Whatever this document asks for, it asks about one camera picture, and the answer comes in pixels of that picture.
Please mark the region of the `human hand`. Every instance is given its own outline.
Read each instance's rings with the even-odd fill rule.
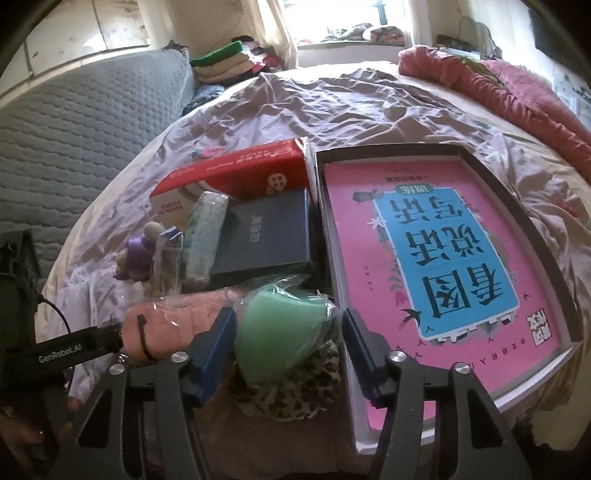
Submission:
[[[80,410],[81,406],[82,406],[82,403],[80,402],[80,400],[78,400],[77,398],[74,398],[74,397],[68,397],[66,409],[67,409],[69,416],[73,416],[75,412]],[[59,441],[62,441],[66,437],[66,435],[68,435],[68,433],[70,433],[71,429],[72,429],[72,422],[71,421],[66,422],[60,428],[60,431],[57,433],[57,439]]]
[[[31,447],[43,444],[45,439],[43,432],[28,422],[14,417],[13,413],[14,411],[9,407],[0,409],[0,436],[27,475],[38,478]]]

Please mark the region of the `tissue box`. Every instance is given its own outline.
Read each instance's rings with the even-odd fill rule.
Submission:
[[[150,194],[150,203],[164,226],[184,230],[193,205],[205,191],[252,200],[287,190],[309,189],[313,172],[307,140],[284,140],[175,170]]]

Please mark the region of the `black bird illustration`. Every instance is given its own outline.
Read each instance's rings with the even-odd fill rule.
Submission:
[[[379,200],[384,196],[383,192],[372,190],[371,192],[355,192],[353,194],[353,201],[357,203],[371,202],[374,199]]]
[[[410,322],[411,320],[417,321],[417,327],[421,326],[421,311],[420,310],[413,310],[413,309],[402,309],[401,312],[406,312],[408,315],[404,318],[402,322],[400,322],[400,327],[398,327],[398,331],[402,330],[404,326]]]

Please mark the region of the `bed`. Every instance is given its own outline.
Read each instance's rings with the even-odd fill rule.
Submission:
[[[307,136],[313,150],[386,142],[451,142],[483,161],[521,201],[547,240],[582,315],[584,341],[569,363],[508,421],[532,417],[536,442],[573,448],[591,418],[587,351],[591,321],[591,189],[577,171],[531,135],[474,101],[433,83],[403,77],[386,62],[319,66],[262,75],[179,119],[153,140],[86,209],[49,275],[44,294],[73,329],[122,317],[143,296],[140,284],[115,281],[115,254],[151,219],[148,195],[199,151],[239,150]],[[40,309],[38,340],[65,333]],[[111,362],[76,368],[72,394],[85,400]],[[541,408],[552,410],[540,411]],[[365,473],[354,453],[344,396],[313,420],[274,423],[243,416],[224,389],[197,414],[212,471],[222,478],[277,478],[290,472]]]

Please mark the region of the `green folded cloth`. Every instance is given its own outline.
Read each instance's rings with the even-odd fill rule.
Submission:
[[[215,65],[219,61],[226,60],[236,55],[236,53],[244,51],[244,49],[246,47],[242,45],[241,41],[229,43],[203,57],[191,59],[191,67],[209,67],[210,65]]]
[[[251,298],[238,323],[235,352],[249,385],[276,381],[318,348],[330,326],[323,297],[276,284]]]

